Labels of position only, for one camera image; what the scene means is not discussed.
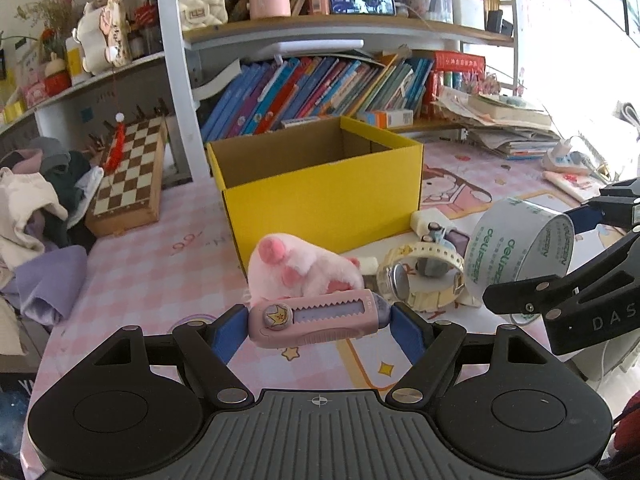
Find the white bookshelf frame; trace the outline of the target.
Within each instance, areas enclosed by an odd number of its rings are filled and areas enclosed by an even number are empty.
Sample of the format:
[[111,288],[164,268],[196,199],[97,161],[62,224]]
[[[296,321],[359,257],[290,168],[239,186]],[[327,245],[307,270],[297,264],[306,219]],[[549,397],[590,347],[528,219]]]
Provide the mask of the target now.
[[79,150],[101,132],[107,113],[132,113],[138,106],[166,99],[177,125],[170,144],[177,164],[176,180],[203,182],[209,169],[196,110],[204,99],[194,90],[236,60],[249,60],[270,44],[296,40],[359,40],[368,52],[396,49],[454,49],[464,44],[504,47],[518,53],[518,37],[461,25],[400,16],[330,14],[266,18],[181,30],[178,0],[158,0],[163,49],[153,55],[69,88],[40,103],[1,128],[1,149],[22,148],[34,136],[53,136]]

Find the stack of papers and books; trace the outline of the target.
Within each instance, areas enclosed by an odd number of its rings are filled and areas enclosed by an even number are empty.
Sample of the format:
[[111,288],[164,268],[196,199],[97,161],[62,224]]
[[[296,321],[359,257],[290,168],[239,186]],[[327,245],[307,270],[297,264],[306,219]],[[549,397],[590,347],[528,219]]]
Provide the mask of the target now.
[[481,148],[507,159],[541,158],[561,140],[551,115],[516,96],[467,94],[443,88],[435,112],[456,122]]

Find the plush bunny doll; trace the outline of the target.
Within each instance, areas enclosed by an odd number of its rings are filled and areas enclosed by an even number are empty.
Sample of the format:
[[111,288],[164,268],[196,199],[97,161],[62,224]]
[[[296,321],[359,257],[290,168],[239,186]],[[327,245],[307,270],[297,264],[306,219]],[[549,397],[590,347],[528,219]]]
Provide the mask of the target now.
[[73,37],[81,45],[82,67],[99,75],[132,62],[129,25],[122,0],[87,2]]

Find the cream quilted handbag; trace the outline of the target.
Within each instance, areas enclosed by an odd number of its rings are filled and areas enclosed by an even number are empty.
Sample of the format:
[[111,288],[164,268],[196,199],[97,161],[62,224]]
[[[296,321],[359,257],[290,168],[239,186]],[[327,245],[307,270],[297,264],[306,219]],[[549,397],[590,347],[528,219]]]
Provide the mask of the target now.
[[228,23],[226,0],[178,0],[178,8],[183,32]]

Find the clear packing tape roll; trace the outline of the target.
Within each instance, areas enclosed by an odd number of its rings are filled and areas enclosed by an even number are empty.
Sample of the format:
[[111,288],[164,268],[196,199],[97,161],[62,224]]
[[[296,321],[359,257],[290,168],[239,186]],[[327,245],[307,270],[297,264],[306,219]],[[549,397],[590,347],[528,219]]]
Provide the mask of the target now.
[[508,197],[478,220],[464,256],[464,284],[480,300],[489,286],[564,276],[573,255],[575,229],[566,214]]

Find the red tassel ornament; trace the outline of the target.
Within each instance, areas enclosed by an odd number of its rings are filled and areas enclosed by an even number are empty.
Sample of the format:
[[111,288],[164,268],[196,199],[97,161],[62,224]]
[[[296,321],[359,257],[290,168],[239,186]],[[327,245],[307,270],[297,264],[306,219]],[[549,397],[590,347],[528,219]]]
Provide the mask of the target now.
[[114,140],[110,151],[108,152],[107,159],[103,164],[103,170],[106,174],[114,174],[124,157],[124,145],[126,138],[125,115],[122,114],[122,112],[118,112],[115,116],[115,120],[116,128]]

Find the orange white toothpaste box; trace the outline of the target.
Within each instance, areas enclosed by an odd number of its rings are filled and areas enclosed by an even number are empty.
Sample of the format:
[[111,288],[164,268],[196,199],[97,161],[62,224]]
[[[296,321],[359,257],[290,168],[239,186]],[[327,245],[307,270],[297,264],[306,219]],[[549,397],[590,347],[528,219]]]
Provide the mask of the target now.
[[357,119],[367,125],[382,129],[398,129],[413,125],[413,110],[371,110],[360,112]]

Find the pink plush paw toy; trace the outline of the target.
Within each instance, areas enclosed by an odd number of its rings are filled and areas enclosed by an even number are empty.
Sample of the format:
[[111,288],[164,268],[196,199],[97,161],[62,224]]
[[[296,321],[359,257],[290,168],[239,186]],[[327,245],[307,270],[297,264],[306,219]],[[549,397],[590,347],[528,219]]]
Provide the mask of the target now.
[[285,233],[264,236],[247,268],[250,305],[364,289],[359,264]]

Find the pink utility knife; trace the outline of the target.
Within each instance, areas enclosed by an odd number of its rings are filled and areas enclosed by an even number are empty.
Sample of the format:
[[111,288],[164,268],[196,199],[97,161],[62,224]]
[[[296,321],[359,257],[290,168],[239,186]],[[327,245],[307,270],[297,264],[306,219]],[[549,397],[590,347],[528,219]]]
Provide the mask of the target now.
[[392,306],[369,289],[263,302],[248,311],[248,336],[260,348],[323,344],[375,334]]

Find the white power bank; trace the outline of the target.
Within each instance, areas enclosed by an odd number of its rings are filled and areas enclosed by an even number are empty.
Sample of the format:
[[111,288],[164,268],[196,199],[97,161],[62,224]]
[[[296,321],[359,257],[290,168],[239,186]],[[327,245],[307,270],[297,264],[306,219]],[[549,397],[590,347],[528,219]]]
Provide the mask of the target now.
[[437,208],[420,209],[415,211],[410,217],[411,229],[418,237],[430,232],[433,224],[437,224],[439,228],[446,228],[450,225],[450,221]]

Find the wooden chess board box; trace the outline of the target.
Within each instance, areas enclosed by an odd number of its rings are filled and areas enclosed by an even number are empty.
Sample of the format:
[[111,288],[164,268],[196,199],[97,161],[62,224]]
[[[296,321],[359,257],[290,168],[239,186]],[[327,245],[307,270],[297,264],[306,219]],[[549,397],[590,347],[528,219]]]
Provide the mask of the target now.
[[[125,125],[122,162],[114,174],[104,172],[86,213],[85,225],[96,237],[148,226],[160,218],[166,120],[156,116]],[[111,146],[103,156],[102,169]]]

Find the yellow cardboard box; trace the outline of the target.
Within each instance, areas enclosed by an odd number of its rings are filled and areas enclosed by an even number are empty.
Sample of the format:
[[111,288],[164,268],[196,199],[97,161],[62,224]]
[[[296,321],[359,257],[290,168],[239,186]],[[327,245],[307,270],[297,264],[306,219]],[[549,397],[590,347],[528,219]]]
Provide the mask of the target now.
[[419,142],[348,117],[206,146],[243,268],[267,234],[341,254],[408,231],[423,153]]

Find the pile of clothes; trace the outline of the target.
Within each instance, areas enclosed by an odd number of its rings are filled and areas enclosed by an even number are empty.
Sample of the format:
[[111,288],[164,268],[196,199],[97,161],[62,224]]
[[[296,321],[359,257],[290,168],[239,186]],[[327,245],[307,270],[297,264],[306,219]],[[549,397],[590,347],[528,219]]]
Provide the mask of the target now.
[[1,296],[24,318],[70,316],[96,238],[81,225],[104,170],[38,136],[1,159]]

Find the pink cartoon desk mat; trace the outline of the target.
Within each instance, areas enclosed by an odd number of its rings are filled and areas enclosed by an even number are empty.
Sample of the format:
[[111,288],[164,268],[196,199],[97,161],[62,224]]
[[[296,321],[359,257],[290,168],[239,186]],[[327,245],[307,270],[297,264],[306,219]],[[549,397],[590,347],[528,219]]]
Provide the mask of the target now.
[[[520,196],[555,210],[575,205],[542,175],[538,162],[502,162],[475,148],[436,142],[425,149],[424,188],[451,179],[464,200],[446,215],[469,231],[493,200]],[[190,321],[213,321],[238,302],[245,281],[236,260],[224,206],[213,183],[164,192],[160,221],[92,248],[84,287],[70,317],[56,326],[35,381],[43,394],[125,325],[166,335]],[[373,406],[408,368],[389,333],[316,344],[299,350],[260,350],[244,344],[231,361],[247,385],[297,389],[269,399],[281,414],[226,420],[176,479],[431,479],[437,460],[420,449],[420,431],[405,417],[390,431]]]

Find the row of leaning books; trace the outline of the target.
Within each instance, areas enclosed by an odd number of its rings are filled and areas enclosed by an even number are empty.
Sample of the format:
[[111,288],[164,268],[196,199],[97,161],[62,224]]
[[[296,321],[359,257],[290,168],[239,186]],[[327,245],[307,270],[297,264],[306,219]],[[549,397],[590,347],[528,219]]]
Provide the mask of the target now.
[[198,113],[203,142],[257,136],[321,118],[371,110],[424,113],[430,58],[315,55],[235,62],[214,80],[220,87]]

